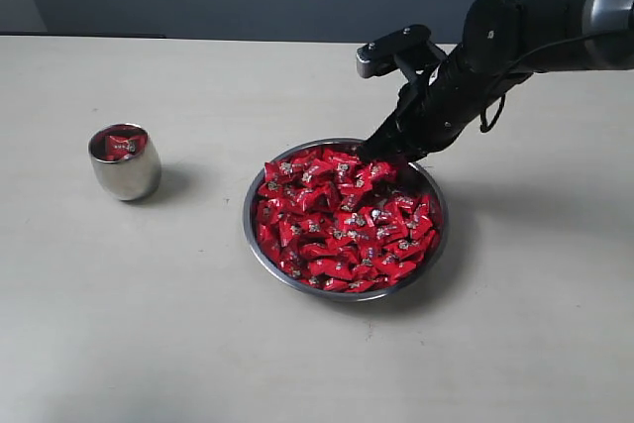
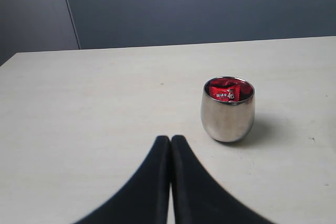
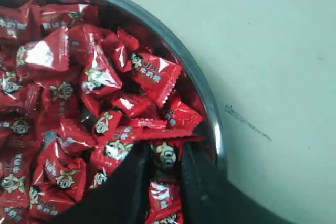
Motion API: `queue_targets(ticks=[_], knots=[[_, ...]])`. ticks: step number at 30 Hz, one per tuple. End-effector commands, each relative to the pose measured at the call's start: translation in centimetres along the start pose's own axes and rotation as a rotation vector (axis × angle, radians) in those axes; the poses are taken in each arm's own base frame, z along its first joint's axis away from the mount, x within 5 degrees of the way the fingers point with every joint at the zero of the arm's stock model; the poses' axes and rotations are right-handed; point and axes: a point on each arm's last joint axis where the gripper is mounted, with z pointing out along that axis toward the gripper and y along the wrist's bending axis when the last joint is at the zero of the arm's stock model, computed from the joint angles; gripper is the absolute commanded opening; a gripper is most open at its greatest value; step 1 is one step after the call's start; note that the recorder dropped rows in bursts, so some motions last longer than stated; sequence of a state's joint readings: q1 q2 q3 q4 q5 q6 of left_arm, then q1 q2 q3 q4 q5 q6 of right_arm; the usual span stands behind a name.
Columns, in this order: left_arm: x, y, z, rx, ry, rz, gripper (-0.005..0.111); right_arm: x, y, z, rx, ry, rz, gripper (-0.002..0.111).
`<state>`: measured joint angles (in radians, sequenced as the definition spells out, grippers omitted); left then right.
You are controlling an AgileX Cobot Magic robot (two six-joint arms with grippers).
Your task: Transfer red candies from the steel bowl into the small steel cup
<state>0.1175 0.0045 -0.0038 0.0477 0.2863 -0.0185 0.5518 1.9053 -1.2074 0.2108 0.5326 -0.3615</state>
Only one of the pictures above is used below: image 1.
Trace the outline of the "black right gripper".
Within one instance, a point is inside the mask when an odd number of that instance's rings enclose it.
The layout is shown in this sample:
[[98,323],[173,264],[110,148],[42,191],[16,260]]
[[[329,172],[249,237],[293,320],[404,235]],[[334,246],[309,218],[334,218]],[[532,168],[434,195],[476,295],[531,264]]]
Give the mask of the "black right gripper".
[[451,53],[424,78],[424,88],[394,118],[357,146],[363,162],[405,162],[448,148],[481,111],[505,93],[498,75],[478,73]]

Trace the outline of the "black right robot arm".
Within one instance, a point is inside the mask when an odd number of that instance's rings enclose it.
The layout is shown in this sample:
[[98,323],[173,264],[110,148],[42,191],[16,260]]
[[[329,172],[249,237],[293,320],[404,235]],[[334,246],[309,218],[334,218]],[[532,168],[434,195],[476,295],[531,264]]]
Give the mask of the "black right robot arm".
[[416,161],[449,147],[474,120],[489,132],[507,93],[536,73],[630,70],[633,0],[475,0],[444,53],[424,25],[357,51],[358,74],[406,78],[395,109],[358,148],[364,161]]

